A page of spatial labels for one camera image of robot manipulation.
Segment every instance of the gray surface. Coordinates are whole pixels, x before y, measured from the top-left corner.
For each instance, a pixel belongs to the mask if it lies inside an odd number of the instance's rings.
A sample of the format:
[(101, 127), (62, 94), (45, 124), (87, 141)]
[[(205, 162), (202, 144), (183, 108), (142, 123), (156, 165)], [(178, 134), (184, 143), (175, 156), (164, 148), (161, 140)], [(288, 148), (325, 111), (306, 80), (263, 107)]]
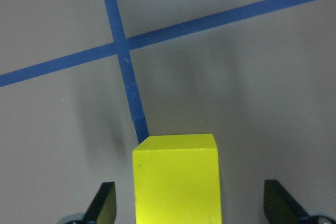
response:
[[(133, 36), (259, 0), (118, 0)], [(336, 216), (334, 0), (132, 52), (151, 134), (214, 133), (225, 223), (265, 223), (265, 178)], [(0, 73), (112, 41), (103, 0), (0, 0)], [(116, 57), (0, 89), (0, 223), (58, 223), (116, 182), (136, 135)]]

